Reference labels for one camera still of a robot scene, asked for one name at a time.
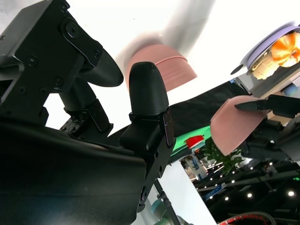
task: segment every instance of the green plant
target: green plant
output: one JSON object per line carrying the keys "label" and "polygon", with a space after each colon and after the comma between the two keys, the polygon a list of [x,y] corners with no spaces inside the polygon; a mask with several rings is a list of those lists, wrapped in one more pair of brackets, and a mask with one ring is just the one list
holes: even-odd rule
{"label": "green plant", "polygon": [[217,161],[217,163],[223,162],[223,173],[229,173],[236,165],[244,161],[242,157],[236,156],[240,154],[240,149],[236,149],[230,155],[224,156],[217,148],[212,138],[208,138],[205,141],[205,146],[203,147],[202,151],[204,151],[204,155],[207,156],[207,160],[214,159]]}

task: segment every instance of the metal pole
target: metal pole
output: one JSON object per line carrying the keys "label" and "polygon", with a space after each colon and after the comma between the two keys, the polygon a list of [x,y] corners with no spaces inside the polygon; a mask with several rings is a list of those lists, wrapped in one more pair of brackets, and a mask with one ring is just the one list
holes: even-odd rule
{"label": "metal pole", "polygon": [[177,215],[176,215],[176,213],[175,213],[175,211],[174,211],[174,209],[172,207],[172,204],[171,204],[170,200],[168,199],[167,195],[165,194],[165,192],[163,190],[163,187],[160,185],[160,183],[159,183],[159,181],[157,179],[154,181],[154,186],[155,186],[155,188],[156,188],[156,190],[158,192],[158,196],[157,197],[159,199],[163,199],[164,204],[165,204],[165,206],[166,206],[166,208],[167,208],[167,210],[168,210],[168,212],[170,214],[170,217],[171,217],[174,225],[181,225],[180,222],[179,222],[179,220],[178,220],[178,218],[177,218]]}

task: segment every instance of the green panel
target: green panel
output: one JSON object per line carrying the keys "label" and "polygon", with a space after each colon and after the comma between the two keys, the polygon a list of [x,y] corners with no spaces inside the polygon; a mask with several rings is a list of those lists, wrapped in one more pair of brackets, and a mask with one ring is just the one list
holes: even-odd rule
{"label": "green panel", "polygon": [[211,137],[210,126],[203,127],[203,128],[191,131],[187,134],[184,134],[184,135],[181,135],[181,136],[177,137],[176,138],[176,144],[175,144],[172,155],[176,154],[179,151],[179,148],[181,148],[182,146],[184,146],[186,144],[185,143],[186,139],[188,139],[190,137],[197,136],[197,135],[203,135],[205,140],[210,138]]}

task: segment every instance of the black plastic cover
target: black plastic cover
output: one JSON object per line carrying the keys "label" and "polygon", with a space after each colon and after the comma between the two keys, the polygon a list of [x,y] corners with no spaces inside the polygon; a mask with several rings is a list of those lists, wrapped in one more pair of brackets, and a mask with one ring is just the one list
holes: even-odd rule
{"label": "black plastic cover", "polygon": [[117,63],[105,49],[100,54],[97,66],[93,69],[83,68],[78,77],[100,87],[117,87],[124,80]]}
{"label": "black plastic cover", "polygon": [[138,62],[131,67],[129,94],[134,115],[156,116],[169,107],[163,78],[152,62]]}
{"label": "black plastic cover", "polygon": [[145,179],[131,151],[0,122],[0,224],[130,225]]}

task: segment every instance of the pink bowl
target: pink bowl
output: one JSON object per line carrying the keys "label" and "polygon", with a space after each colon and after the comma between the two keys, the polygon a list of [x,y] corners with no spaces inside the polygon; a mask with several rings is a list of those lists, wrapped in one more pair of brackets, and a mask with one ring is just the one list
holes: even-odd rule
{"label": "pink bowl", "polygon": [[235,108],[237,104],[256,100],[258,98],[252,96],[233,97],[212,117],[211,138],[223,155],[227,156],[237,149],[267,116],[268,111],[246,112]]}
{"label": "pink bowl", "polygon": [[179,52],[166,45],[147,46],[130,59],[125,72],[125,82],[129,88],[129,74],[137,62],[153,62],[164,80],[167,91],[173,90],[197,77],[188,61]]}

